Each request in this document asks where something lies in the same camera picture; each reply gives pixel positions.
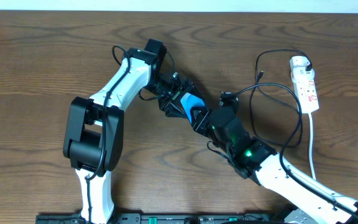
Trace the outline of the blue Galaxy smartphone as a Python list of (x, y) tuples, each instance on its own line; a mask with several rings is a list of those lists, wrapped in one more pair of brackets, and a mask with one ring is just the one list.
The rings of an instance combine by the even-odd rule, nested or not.
[(180, 103), (181, 103), (183, 109), (185, 110), (185, 113), (186, 113), (190, 123), (192, 123), (192, 121), (193, 121), (193, 118), (191, 117), (191, 109), (195, 108), (195, 107), (201, 107), (201, 108), (206, 107), (204, 101), (201, 98), (199, 98), (195, 95), (192, 95), (190, 93), (185, 93), (182, 96)]

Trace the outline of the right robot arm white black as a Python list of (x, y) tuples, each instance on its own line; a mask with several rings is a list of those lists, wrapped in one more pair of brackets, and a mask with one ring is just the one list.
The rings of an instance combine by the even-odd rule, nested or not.
[(224, 151), (229, 165), (244, 179), (274, 191), (317, 223), (358, 223), (358, 201), (339, 194), (290, 164), (279, 152), (252, 138), (230, 107), (193, 107), (192, 128)]

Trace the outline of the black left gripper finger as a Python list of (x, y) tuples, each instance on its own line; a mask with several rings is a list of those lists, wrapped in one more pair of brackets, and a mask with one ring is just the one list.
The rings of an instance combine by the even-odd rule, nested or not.
[(175, 101), (168, 101), (165, 105), (165, 116), (171, 118), (187, 118), (186, 113)]
[(204, 100), (203, 95), (197, 89), (197, 87), (195, 86), (195, 84), (192, 81), (185, 82), (185, 85), (183, 87), (183, 92), (184, 92), (184, 95), (186, 95), (188, 93), (188, 94), (193, 95), (201, 100)]

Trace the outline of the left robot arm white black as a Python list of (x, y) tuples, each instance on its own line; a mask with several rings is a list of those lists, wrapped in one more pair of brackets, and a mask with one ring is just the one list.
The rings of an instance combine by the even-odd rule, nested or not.
[(193, 83), (177, 72), (160, 72), (168, 54), (163, 42), (149, 39), (143, 50), (122, 52), (112, 79), (89, 98), (77, 96), (69, 109), (63, 155), (80, 179), (82, 223), (107, 223), (112, 217), (111, 172), (123, 149), (124, 113), (142, 89), (154, 94), (167, 117), (185, 118), (197, 133), (208, 133), (209, 111)]

